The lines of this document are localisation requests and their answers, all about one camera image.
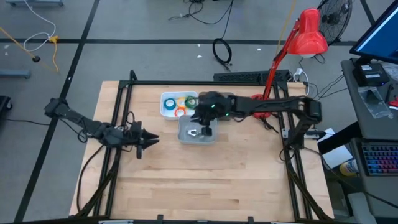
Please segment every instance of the black floor stripe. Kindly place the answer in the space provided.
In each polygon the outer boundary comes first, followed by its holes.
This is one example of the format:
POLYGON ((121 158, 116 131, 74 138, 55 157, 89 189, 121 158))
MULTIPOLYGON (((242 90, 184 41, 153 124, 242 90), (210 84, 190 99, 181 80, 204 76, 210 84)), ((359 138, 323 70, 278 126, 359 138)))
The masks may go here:
POLYGON ((361 0, 361 4, 362 4, 363 9, 365 10, 366 16, 369 19, 369 22, 371 23, 371 25, 373 25, 376 21, 373 18, 372 12, 371 12, 366 0, 361 0))
MULTIPOLYGON (((16 39, 23 43, 25 39, 16 39)), ((45 39, 32 39, 30 43, 42 43, 45 39)), ((85 44, 212 44, 214 40, 121 40, 121 39, 86 39, 85 44)), ((226 40, 229 44, 242 45, 277 45, 278 40, 226 40)), ((356 41, 341 41, 333 44, 334 46, 352 46, 356 41)), ((0 43, 12 43, 9 39, 0 39, 0 43)), ((60 39, 59 44, 79 44, 80 39, 60 39)))
MULTIPOLYGON (((87 39, 87 35, 88 35, 88 32, 90 31, 90 27, 91 27, 91 24, 93 23, 93 19, 94 19, 94 16, 95 16, 95 13, 96 13, 99 3, 100 3, 100 0, 95 0, 93 7, 91 8, 91 12, 90 12, 90 15, 88 16, 85 29, 83 30, 83 34, 81 35, 81 39, 79 41, 79 45, 77 47, 75 56, 72 60, 72 64, 70 65, 68 76, 65 80, 65 84, 63 85, 63 88, 61 91, 60 97, 62 97, 62 98, 65 98, 68 93, 70 82, 72 81, 72 77, 75 74, 75 70, 76 70, 77 64, 80 59, 81 51, 83 50, 85 40, 87 39)), ((47 151, 49 150, 51 139, 52 139, 52 136, 54 135, 56 126, 57 126, 57 120, 52 119, 50 126, 47 130, 47 133, 44 137, 43 145, 40 148, 39 156, 36 160, 32 174, 30 175, 30 179, 29 179, 29 182, 25 189, 24 196, 22 197, 21 203, 19 204, 19 208, 18 208, 17 214, 15 216, 14 222, 22 222, 25 217, 26 210, 29 206, 30 199, 32 198, 32 194, 35 189, 37 179, 39 178, 40 171, 42 170, 43 163, 44 163, 45 157, 47 155, 47 151)))

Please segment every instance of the gray floor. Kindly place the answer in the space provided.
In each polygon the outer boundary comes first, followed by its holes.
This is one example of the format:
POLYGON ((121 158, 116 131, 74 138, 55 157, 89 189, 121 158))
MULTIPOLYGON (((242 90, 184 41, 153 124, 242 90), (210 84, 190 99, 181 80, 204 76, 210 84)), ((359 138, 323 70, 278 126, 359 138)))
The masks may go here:
MULTIPOLYGON (((57 24, 61 39, 81 37, 94 0, 67 0, 65 7, 34 7, 40 15, 57 24)), ((292 18, 302 9, 316 7, 319 0, 298 1, 292 18)), ((368 0, 374 17, 392 0, 368 0)), ((228 7, 229 1, 206 1, 198 17, 213 21, 228 7)), ((91 39, 214 39, 224 23, 205 26, 193 19, 169 22, 171 16, 186 12, 182 1, 101 0, 88 38, 91 39)), ((236 1, 226 39, 277 40, 290 8, 290 1, 236 1)), ((32 15, 26 7, 10 7, 0 2, 1 26, 18 38, 36 32, 50 32, 51 26, 32 15)), ((358 0, 354 1, 351 22, 342 40, 357 40, 370 26, 358 0)), ((275 54, 275 45, 232 45, 233 72, 267 70, 275 54)), ((61 75, 32 63, 14 44, 0 44, 0 68, 30 69, 31 79, 2 78, 0 95, 12 97, 14 108, 8 118, 49 123, 43 108, 51 97, 59 96, 70 68, 77 44, 59 44, 57 62, 61 75)), ((352 57, 350 47, 332 46, 324 54, 326 64, 305 59, 302 65, 312 83, 323 87, 341 74, 340 61, 352 57)), ((39 51, 42 60, 51 65, 53 45, 39 51)), ((281 69, 295 71, 299 56, 288 55, 281 69)), ((211 45, 197 44, 86 44, 68 92, 69 104, 92 117, 103 80, 128 77, 134 69, 140 80, 212 80, 213 74, 225 72, 214 60, 211 45)), ((345 87, 342 80, 333 87, 345 87)), ((319 128, 336 131, 354 122, 356 117, 347 91, 322 99, 324 122, 319 128), (344 118, 335 116, 337 108, 344 118)), ((40 151, 47 127, 27 123, 5 122, 0 129, 0 223, 13 221, 26 184, 40 151)), ((62 218, 68 215, 76 186, 85 145, 76 140, 65 125, 58 124, 25 221, 62 218)))

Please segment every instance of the computer monitor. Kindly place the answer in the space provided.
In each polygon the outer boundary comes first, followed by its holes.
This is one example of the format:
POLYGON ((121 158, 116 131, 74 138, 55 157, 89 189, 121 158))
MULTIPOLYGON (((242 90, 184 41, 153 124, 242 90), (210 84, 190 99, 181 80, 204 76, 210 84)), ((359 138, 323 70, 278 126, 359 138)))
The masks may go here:
POLYGON ((366 31, 349 51, 366 58, 398 64, 398 0, 366 31))

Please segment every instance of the desk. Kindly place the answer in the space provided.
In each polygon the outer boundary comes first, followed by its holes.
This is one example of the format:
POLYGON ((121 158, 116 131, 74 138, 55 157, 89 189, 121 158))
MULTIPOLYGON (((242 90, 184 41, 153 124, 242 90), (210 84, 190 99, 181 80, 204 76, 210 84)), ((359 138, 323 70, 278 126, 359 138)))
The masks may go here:
MULTIPOLYGON (((319 148, 321 153, 327 153, 343 144, 347 144, 352 138, 398 141, 398 111, 391 110, 394 114, 393 119, 388 117, 374 119, 358 93, 358 83, 353 75, 354 65, 352 61, 342 61, 341 67, 358 121, 320 142, 319 148)), ((398 82, 391 78, 385 85, 377 88, 383 99, 391 83, 398 82)), ((395 88, 396 89, 391 92, 391 99, 394 95, 398 95, 398 88, 396 86, 395 88)))
MULTIPOLYGON (((111 121, 118 84, 103 82, 94 119, 111 121)), ((212 146, 183 145, 177 140, 178 121, 166 121, 159 113, 160 95, 188 90, 251 96, 261 93, 264 87, 133 85, 129 109, 146 130, 160 136, 160 143, 144 151, 142 160, 136 159, 134 151, 122 152, 111 218, 154 220, 163 214, 165 220, 246 221, 253 216, 255 221, 293 221, 285 164, 279 160, 280 134, 265 130, 250 117, 243 123, 220 121, 217 141, 212 146)), ((301 83, 289 83, 290 95, 303 95, 304 91, 301 83)), ((276 118, 269 122, 279 129, 276 118)), ((317 150, 315 141, 306 140, 305 145, 317 150)), ((89 140, 83 164, 99 146, 89 140)), ((309 151, 301 155, 308 191, 333 217, 319 156, 309 151)), ((104 151, 84 173, 81 206, 98 186, 103 156, 104 151)), ((104 213, 105 200, 103 197, 100 214, 104 213)), ((70 214, 76 212, 75 194, 70 214)))

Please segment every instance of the wooden table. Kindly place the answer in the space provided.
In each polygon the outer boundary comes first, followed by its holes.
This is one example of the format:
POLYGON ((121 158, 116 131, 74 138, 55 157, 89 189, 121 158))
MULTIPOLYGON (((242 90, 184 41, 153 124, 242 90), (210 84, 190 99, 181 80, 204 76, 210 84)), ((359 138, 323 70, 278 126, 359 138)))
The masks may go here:
MULTIPOLYGON (((136 159, 135 151, 122 153, 111 218, 153 220, 163 214, 165 220, 243 221, 253 216, 255 221, 293 221, 287 172, 279 159, 280 134, 265 130, 261 122, 249 117, 242 123, 219 122, 217 141, 212 146, 183 145, 177 140, 178 121, 166 121, 159 111, 160 95, 165 91, 216 90, 251 96, 263 89, 134 85, 130 110, 146 130, 160 136, 160 143, 148 148, 142 160, 136 159)), ((111 121, 117 90, 118 82, 103 82, 94 119, 111 121)), ((301 83, 289 83, 290 96, 304 92, 301 83)), ((269 118, 268 122, 279 130, 277 118, 269 118)), ((315 141, 306 140, 305 145, 318 150, 315 141)), ((99 147, 97 141, 89 140, 83 164, 99 147)), ((81 206, 98 186, 103 155, 104 150, 89 163, 83 175, 81 206)), ((310 151, 301 151, 301 155, 308 191, 333 217, 320 157, 310 151)), ((305 217, 301 194, 297 192, 300 214, 305 217)), ((105 200, 103 197, 102 214, 105 200)), ((76 212, 75 194, 70 214, 76 212)))

